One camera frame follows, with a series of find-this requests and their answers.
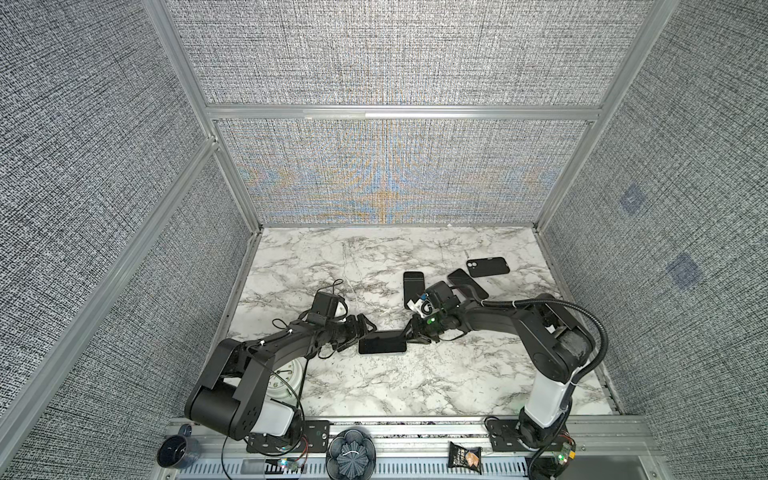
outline textured wall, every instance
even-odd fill
[[[533,222],[582,121],[222,120],[267,223]]]
[[[168,0],[212,103],[597,104],[651,0]]]
[[[767,31],[684,0],[545,232],[679,480],[768,478]]]
[[[146,478],[167,420],[183,415],[249,235],[211,159],[3,480]]]
[[[4,2],[0,414],[202,141],[141,2]]]

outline diamond-shaped blue patch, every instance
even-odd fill
[[[628,214],[633,215],[640,209],[640,205],[644,201],[645,194],[640,190],[640,186],[632,182],[627,191],[624,192],[624,195],[621,196],[621,199],[619,199],[619,204]]]
[[[701,281],[701,269],[687,253],[681,253],[667,264],[667,274],[680,290],[687,290]]]

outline smartphone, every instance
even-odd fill
[[[408,308],[408,300],[413,300],[414,302],[418,300],[419,297],[424,293],[425,288],[426,286],[424,284],[424,273],[422,272],[404,272],[403,273],[402,305],[406,308],[406,310],[410,310],[410,308]]]
[[[478,258],[467,260],[467,270],[469,270],[469,275],[474,278],[504,275],[509,273],[509,265],[507,265],[507,260],[504,260],[504,257]]]
[[[402,355],[406,352],[408,345],[402,330],[385,330],[383,332],[371,333],[366,338],[357,343],[357,353],[360,355],[391,354]]]
[[[481,286],[478,285],[477,282],[475,282],[465,271],[463,268],[457,268],[456,270],[453,270],[451,273],[448,274],[448,281],[451,283],[451,286],[456,285],[472,285],[475,290],[477,291],[478,297],[480,297],[480,300],[485,300],[488,298],[488,292],[483,290]],[[474,295],[472,295],[472,291],[469,288],[459,288],[459,292],[462,293],[464,298],[467,299],[473,299],[475,298]]]

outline white clock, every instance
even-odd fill
[[[274,369],[275,373],[283,378],[288,385],[291,386],[294,392],[299,395],[299,387],[301,386],[301,379],[304,374],[304,366],[301,363],[301,359],[293,359],[279,369]],[[266,396],[269,396],[275,400],[290,399],[293,398],[293,394],[290,392],[285,383],[281,382],[274,375],[270,375],[270,382],[266,386]]]

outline marble tabletop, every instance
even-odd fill
[[[380,330],[401,329],[402,273],[424,273],[427,286],[472,258],[504,257],[511,272],[476,279],[494,300],[558,295],[533,232],[523,227],[267,228],[229,336],[259,339],[310,307],[336,278],[353,314]],[[454,342],[408,345],[401,356],[361,356],[357,348],[309,361],[306,415],[514,415],[525,404],[535,368],[517,336],[471,332]],[[576,388],[573,414],[611,408],[594,373]]]

